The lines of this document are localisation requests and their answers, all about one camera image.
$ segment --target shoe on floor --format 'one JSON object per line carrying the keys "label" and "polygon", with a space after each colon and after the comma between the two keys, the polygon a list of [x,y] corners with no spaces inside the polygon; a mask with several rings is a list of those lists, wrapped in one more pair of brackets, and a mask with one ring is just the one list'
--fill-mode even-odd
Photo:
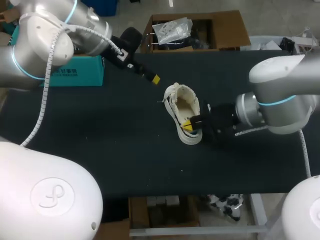
{"label": "shoe on floor", "polygon": [[202,139],[202,131],[187,132],[181,127],[189,118],[200,115],[200,104],[195,92],[186,85],[175,83],[166,89],[163,102],[175,122],[180,140],[188,145],[198,144]]}

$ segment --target black table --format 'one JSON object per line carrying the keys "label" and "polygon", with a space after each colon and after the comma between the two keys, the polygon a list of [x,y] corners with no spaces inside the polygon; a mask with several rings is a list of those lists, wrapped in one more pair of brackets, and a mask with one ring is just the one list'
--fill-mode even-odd
{"label": "black table", "polygon": [[[31,149],[85,167],[108,198],[289,192],[306,178],[298,134],[267,130],[234,138],[223,149],[183,144],[163,104],[179,82],[213,105],[249,92],[248,73],[282,51],[137,54],[161,76],[153,86],[106,64],[103,87],[52,87]],[[21,143],[34,127],[42,89],[10,92],[0,114],[0,135]],[[311,172],[320,174],[320,115],[304,129]]]}

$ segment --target robotic arm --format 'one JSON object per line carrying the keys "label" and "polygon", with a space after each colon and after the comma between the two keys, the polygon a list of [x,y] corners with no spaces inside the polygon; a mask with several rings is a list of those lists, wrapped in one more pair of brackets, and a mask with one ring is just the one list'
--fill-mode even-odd
{"label": "robotic arm", "polygon": [[[7,61],[0,62],[0,87],[29,90],[45,77],[53,37],[65,24],[92,29],[107,38],[112,28],[79,0],[12,0],[20,13],[20,32],[15,46],[0,47]],[[85,31],[63,32],[54,53],[53,70],[65,65],[74,54],[73,43],[90,56],[97,56],[109,43]]]}
{"label": "robotic arm", "polygon": [[265,123],[275,134],[302,129],[317,107],[320,94],[320,52],[279,56],[260,62],[249,73],[253,92],[238,96],[240,122]]}

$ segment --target cardboard box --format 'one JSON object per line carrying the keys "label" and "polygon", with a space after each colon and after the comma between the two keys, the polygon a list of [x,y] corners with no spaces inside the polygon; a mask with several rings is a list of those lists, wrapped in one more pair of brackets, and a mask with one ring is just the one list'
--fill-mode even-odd
{"label": "cardboard box", "polygon": [[131,225],[132,228],[182,228],[199,225],[199,215],[193,196],[180,196],[179,206],[147,206],[146,197],[132,197]]}
{"label": "cardboard box", "polygon": [[[192,20],[192,28],[197,29],[199,39],[209,44],[209,49],[196,49],[193,52],[240,50],[241,46],[251,45],[244,21],[238,10],[212,13],[155,14],[150,17],[143,35],[154,33],[152,28],[154,24],[166,23],[184,17]],[[141,52],[171,52],[171,50],[159,50],[157,45],[151,45],[156,42],[157,37],[149,35],[140,47]]]}
{"label": "cardboard box", "polygon": [[93,240],[129,240],[131,215],[131,200],[129,199],[128,218],[121,221],[101,223]]}
{"label": "cardboard box", "polygon": [[[15,45],[19,26],[12,35],[10,44]],[[99,56],[74,55],[68,64],[51,73],[51,87],[102,86],[105,74],[105,60]]]}

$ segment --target white robotic arm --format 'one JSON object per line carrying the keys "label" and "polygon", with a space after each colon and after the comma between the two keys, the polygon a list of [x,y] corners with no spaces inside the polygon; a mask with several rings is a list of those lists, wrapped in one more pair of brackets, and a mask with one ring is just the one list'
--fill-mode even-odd
{"label": "white robotic arm", "polygon": [[[53,38],[67,24],[88,28],[108,39],[112,36],[109,24],[80,0],[11,2],[21,13],[20,32],[15,46],[0,47],[0,54],[6,59],[0,62],[0,87],[29,90],[43,83]],[[53,71],[72,58],[73,44],[86,54],[97,56],[109,42],[84,30],[62,32],[52,61]]]}

